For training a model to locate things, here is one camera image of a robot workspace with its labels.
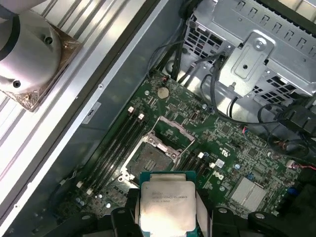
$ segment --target capacitor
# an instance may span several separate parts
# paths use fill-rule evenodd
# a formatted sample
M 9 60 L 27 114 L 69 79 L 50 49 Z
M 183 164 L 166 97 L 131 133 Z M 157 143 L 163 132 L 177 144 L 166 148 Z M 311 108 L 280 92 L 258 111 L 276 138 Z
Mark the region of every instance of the capacitor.
M 235 164 L 235 165 L 234 165 L 234 169 L 240 170 L 240 164 Z

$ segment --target circuit board trace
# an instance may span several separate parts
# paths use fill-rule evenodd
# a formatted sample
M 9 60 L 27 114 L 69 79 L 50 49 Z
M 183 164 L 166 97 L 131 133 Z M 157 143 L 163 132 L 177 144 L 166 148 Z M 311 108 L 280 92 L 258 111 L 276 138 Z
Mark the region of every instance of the circuit board trace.
M 236 190 L 240 191 L 238 184 L 243 178 L 246 178 L 258 190 L 257 193 L 264 190 L 262 201 L 255 203 L 258 204 L 257 210 L 275 214 L 277 203 L 296 179 L 299 170 L 287 169 L 285 157 L 276 155 L 267 149 L 257 149 L 249 144 L 243 138 L 242 128 L 220 120 L 214 115 L 212 108 L 203 108 L 203 102 L 198 96 L 167 78 L 161 73 L 156 73 L 154 79 L 146 79 L 143 82 L 105 136 L 104 141 L 95 152 L 96 155 L 92 156 L 87 163 L 85 169 L 91 170 L 100 154 L 109 149 L 111 144 L 113 145 L 111 139 L 118 136 L 117 134 L 123 127 L 122 124 L 126 122 L 126 118 L 128 116 L 132 118 L 132 115 L 127 113 L 128 108 L 132 107 L 136 116 L 143 114 L 142 128 L 135 129 L 139 133 L 135 132 L 134 136 L 131 135 L 131 138 L 126 138 L 126 141 L 132 141 L 130 148 L 121 152 L 115 151 L 117 158 L 111 158 L 115 170 L 112 174 L 107 175 L 107 182 L 98 190 L 98 193 L 89 195 L 85 192 L 89 187 L 83 185 L 81 188 L 76 188 L 69 194 L 67 201 L 75 202 L 75 199 L 80 197 L 86 204 L 80 207 L 76 203 L 76 206 L 81 209 L 90 209 L 100 216 L 109 214 L 113 208 L 123 205 L 129 188 L 138 185 L 137 174 L 135 180 L 122 178 L 119 181 L 119 172 L 133 147 L 142 136 L 155 127 L 154 135 L 161 139 L 166 147 L 185 151 L 179 158 L 177 167 L 171 159 L 164 158 L 162 151 L 156 153 L 146 143 L 141 146 L 141 150 L 137 150 L 133 155 L 130 165 L 135 165 L 135 169 L 129 168 L 128 172 L 135 173 L 141 169 L 155 171 L 154 167 L 164 168 L 164 171 L 192 168 L 197 172 L 198 189 L 206 189 L 209 193 L 209 199 L 215 204 L 228 207 L 242 217 L 247 217 L 250 210 L 233 200 L 234 197 L 232 198 L 232 196 Z M 158 90 L 162 87 L 165 88 L 163 94 L 158 94 Z M 159 121 L 158 118 L 161 116 L 175 125 L 170 126 L 170 124 Z M 195 139 L 187 150 L 186 148 L 191 141 L 175 127 L 176 125 L 181 126 Z M 249 136 L 258 146 L 266 145 L 266 142 L 256 135 L 249 133 Z M 148 154 L 155 154 L 157 158 L 143 161 L 142 159 L 145 159 Z M 111 208 L 106 207 L 108 203 L 113 203 Z

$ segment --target black connector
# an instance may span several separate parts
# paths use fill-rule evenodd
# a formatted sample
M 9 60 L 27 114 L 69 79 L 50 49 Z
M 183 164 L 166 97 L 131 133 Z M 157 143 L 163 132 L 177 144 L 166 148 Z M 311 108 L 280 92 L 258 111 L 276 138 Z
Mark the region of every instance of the black connector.
M 299 99 L 283 111 L 277 113 L 275 120 L 297 133 L 316 137 L 316 114 L 310 110 L 310 98 Z

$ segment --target ram slot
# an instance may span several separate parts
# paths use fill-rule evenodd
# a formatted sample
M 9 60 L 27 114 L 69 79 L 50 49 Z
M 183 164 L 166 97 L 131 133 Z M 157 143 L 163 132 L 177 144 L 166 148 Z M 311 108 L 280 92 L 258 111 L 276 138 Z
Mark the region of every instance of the ram slot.
M 135 147 L 135 145 L 138 143 L 140 140 L 141 136 L 143 135 L 143 131 L 145 129 L 144 123 L 141 123 L 139 126 L 139 129 L 135 131 L 134 135 L 130 138 L 130 141 L 127 142 L 125 150 L 123 153 L 118 156 L 118 159 L 115 161 L 115 164 L 111 168 L 111 170 L 108 172 L 106 176 L 104 176 L 103 181 L 100 183 L 100 185 L 97 186 L 96 190 L 100 191 L 101 189 L 104 188 L 106 183 L 109 181 L 109 179 L 112 177 L 114 172 L 118 169 L 119 165 L 124 161 L 124 158 L 130 153 L 131 149 Z
M 103 179 L 106 171 L 113 165 L 113 162 L 115 162 L 115 159 L 116 159 L 117 155 L 122 152 L 122 150 L 126 146 L 126 142 L 131 137 L 131 135 L 133 134 L 134 130 L 137 129 L 138 125 L 139 125 L 139 121 L 136 119 L 133 122 L 132 126 L 129 128 L 129 130 L 126 132 L 125 136 L 120 141 L 120 143 L 118 144 L 116 149 L 114 149 L 114 152 L 111 153 L 105 159 L 105 161 L 107 161 L 107 162 L 104 162 L 104 165 L 101 167 L 101 172 L 98 174 L 97 178 L 93 180 L 93 182 L 91 184 L 92 188 L 94 188 L 100 182 L 100 180 Z
M 205 167 L 205 161 L 201 159 L 200 163 L 198 164 L 198 167 L 196 168 L 196 175 L 199 176 Z
M 188 165 L 188 163 L 191 161 L 191 159 L 193 159 L 194 156 L 193 155 L 189 155 L 186 159 L 184 159 L 183 161 L 181 161 L 179 167 L 177 168 L 177 170 L 184 170 L 184 167 L 186 167 Z
M 122 123 L 122 128 L 118 132 L 118 134 L 114 137 L 113 142 L 103 150 L 103 153 L 99 156 L 96 165 L 94 166 L 92 172 L 89 177 L 85 180 L 85 183 L 89 186 L 89 183 L 93 181 L 96 175 L 100 172 L 99 169 L 106 162 L 106 157 L 109 153 L 113 152 L 115 148 L 120 143 L 121 139 L 126 135 L 126 131 L 130 128 L 131 124 L 136 120 L 136 117 L 127 117 Z
M 195 171 L 196 168 L 198 167 L 198 164 L 200 162 L 200 159 L 196 157 L 192 165 L 188 168 L 189 171 Z
M 196 161 L 197 157 L 193 156 L 190 161 L 183 167 L 183 170 L 190 170 L 190 168 L 194 165 L 195 161 Z

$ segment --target chipset heatsink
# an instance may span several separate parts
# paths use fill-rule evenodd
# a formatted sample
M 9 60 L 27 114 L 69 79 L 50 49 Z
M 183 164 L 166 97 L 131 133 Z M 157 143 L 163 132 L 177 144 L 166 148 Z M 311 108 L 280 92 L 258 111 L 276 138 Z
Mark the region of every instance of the chipset heatsink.
M 232 200 L 238 202 L 249 211 L 254 212 L 260 205 L 267 191 L 247 178 L 241 177 L 232 193 Z

